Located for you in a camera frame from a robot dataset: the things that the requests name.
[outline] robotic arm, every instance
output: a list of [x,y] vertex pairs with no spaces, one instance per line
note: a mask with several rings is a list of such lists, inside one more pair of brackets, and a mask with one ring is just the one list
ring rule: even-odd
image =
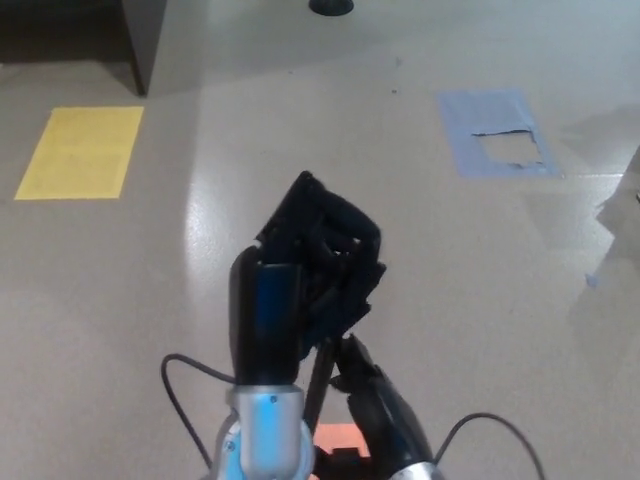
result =
[[[231,268],[236,385],[209,478],[441,479],[414,412],[360,341],[343,338],[369,312],[367,297],[385,271],[379,228],[303,172],[256,240]],[[295,381],[313,347],[305,404]],[[340,374],[330,379],[334,364]],[[370,458],[314,447],[329,383],[348,395]]]

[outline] yellow paper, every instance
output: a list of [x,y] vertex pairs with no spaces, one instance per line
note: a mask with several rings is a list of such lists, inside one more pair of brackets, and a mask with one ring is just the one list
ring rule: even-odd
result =
[[15,199],[120,197],[143,111],[54,109]]

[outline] blue paper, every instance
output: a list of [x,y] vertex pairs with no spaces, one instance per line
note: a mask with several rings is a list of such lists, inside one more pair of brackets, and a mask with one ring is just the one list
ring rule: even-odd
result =
[[[519,90],[442,92],[437,99],[456,168],[463,177],[523,177],[560,173]],[[508,163],[494,160],[478,138],[516,132],[531,134],[540,158],[514,159]]]

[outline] wire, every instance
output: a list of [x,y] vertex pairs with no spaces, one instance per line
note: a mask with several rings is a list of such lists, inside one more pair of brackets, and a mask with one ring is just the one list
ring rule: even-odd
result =
[[176,412],[178,413],[180,420],[182,420],[182,424],[185,426],[185,428],[189,432],[189,435],[193,439],[193,442],[196,444],[196,447],[198,447],[198,451],[200,452],[200,455],[202,455],[202,459],[204,460],[204,463],[207,465],[207,468],[211,469],[211,467],[213,466],[211,457],[209,457],[209,454],[207,453],[207,449],[202,443],[202,440],[200,440],[200,437],[198,436],[198,433],[196,432],[195,428],[193,428],[193,425],[191,424],[189,417],[187,417],[187,414],[184,413],[184,410],[182,409],[182,406],[180,405],[180,402],[178,401],[176,394],[173,392],[173,388],[171,387],[171,382],[169,381],[169,375],[167,373],[167,365],[169,365],[169,362],[173,360],[189,365],[190,367],[193,367],[196,370],[201,371],[202,373],[205,373],[213,378],[216,378],[226,383],[235,384],[236,383],[235,379],[230,375],[226,375],[217,370],[214,370],[213,368],[208,367],[205,364],[200,363],[197,360],[189,358],[186,355],[182,355],[180,353],[171,353],[167,355],[162,359],[162,364],[160,365],[160,376],[162,377],[162,383],[164,384],[164,388],[167,391],[169,400],[171,400],[171,404],[173,405],[173,408],[175,408]]
[[[171,382],[169,381],[169,375],[167,374],[167,366],[169,362],[173,360],[182,362],[186,365],[189,365],[190,367],[195,368],[196,370],[199,370],[202,373],[209,375],[210,377],[216,378],[226,383],[230,383],[232,385],[235,384],[235,379],[231,375],[226,375],[222,372],[219,372],[218,370],[208,367],[207,365],[200,363],[197,360],[194,360],[180,353],[171,353],[167,355],[162,359],[162,364],[160,366],[160,375],[162,377],[162,383],[164,384],[164,388],[167,391],[169,400],[171,400],[171,404],[173,405],[173,408],[175,408],[176,412],[178,413],[178,416],[180,417],[180,420],[182,420],[183,425],[185,426],[185,428],[189,432],[189,435],[193,439],[193,443],[196,444],[196,447],[198,448],[198,451],[200,452],[200,455],[202,456],[204,463],[207,465],[207,468],[211,469],[213,466],[211,457],[209,457],[209,454],[207,453],[207,449],[202,443],[202,440],[198,436],[198,433],[196,432],[195,428],[193,428],[193,425],[191,424],[189,417],[187,417],[187,414],[182,409],[182,406],[180,405],[180,402],[176,398],[176,395],[173,392],[173,388],[171,387]],[[493,420],[505,426],[518,440],[520,440],[520,443],[522,443],[522,446],[525,448],[525,450],[531,457],[531,461],[533,462],[533,465],[536,469],[536,473],[538,474],[538,480],[546,480],[547,477],[544,473],[542,462],[540,461],[540,458],[538,457],[538,454],[536,453],[535,449],[531,445],[531,442],[529,442],[527,437],[525,437],[525,435],[520,430],[518,430],[518,428],[515,425],[513,425],[508,420],[500,417],[499,415],[495,415],[493,413],[485,413],[485,412],[472,413],[470,415],[463,417],[460,421],[458,421],[458,423],[456,423],[453,426],[453,428],[449,431],[449,433],[447,434],[447,437],[445,438],[445,441],[443,442],[442,446],[438,450],[438,453],[436,453],[436,456],[434,457],[434,460],[433,460],[433,463],[435,465],[438,465],[440,463],[440,461],[442,460],[442,457],[444,456],[447,449],[451,445],[451,441],[458,434],[460,429],[464,427],[467,423],[473,420],[477,420],[479,418]]]
[[456,436],[456,434],[460,431],[460,429],[464,427],[467,423],[471,422],[472,420],[477,420],[478,418],[486,418],[488,420],[493,420],[495,422],[498,422],[504,425],[511,433],[513,433],[513,435],[515,435],[515,437],[518,440],[520,440],[520,443],[522,443],[522,446],[525,448],[525,450],[531,457],[531,461],[533,462],[533,465],[536,469],[536,473],[538,474],[538,479],[546,480],[547,477],[544,473],[542,462],[540,461],[540,458],[538,457],[538,454],[536,453],[535,449],[531,445],[531,442],[527,440],[527,437],[525,437],[524,434],[520,430],[518,430],[514,424],[493,413],[484,413],[484,412],[472,413],[462,418],[458,423],[456,423],[451,429],[451,431],[449,432],[449,434],[447,435],[447,438],[445,439],[444,443],[440,447],[440,450],[438,450],[438,453],[436,454],[433,462],[434,464],[438,465],[438,463],[440,463],[440,460],[442,460],[442,456],[445,454],[445,452],[449,448],[449,445],[451,445],[451,441]]

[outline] floor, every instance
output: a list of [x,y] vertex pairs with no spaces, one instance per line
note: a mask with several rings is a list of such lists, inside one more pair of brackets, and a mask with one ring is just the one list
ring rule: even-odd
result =
[[[0,477],[205,473],[159,363],[231,370],[229,265],[302,169],[384,230],[389,270],[357,333],[434,445],[488,410],[550,479],[637,476],[639,23],[631,0],[361,0],[339,19],[300,0],[170,0],[119,201],[13,195],[51,108],[140,103],[126,70],[5,65]],[[434,94],[489,87],[525,92],[562,178],[456,173]],[[171,375],[213,445],[225,387]],[[348,421],[337,394],[323,421]],[[482,422],[442,467],[534,478]]]

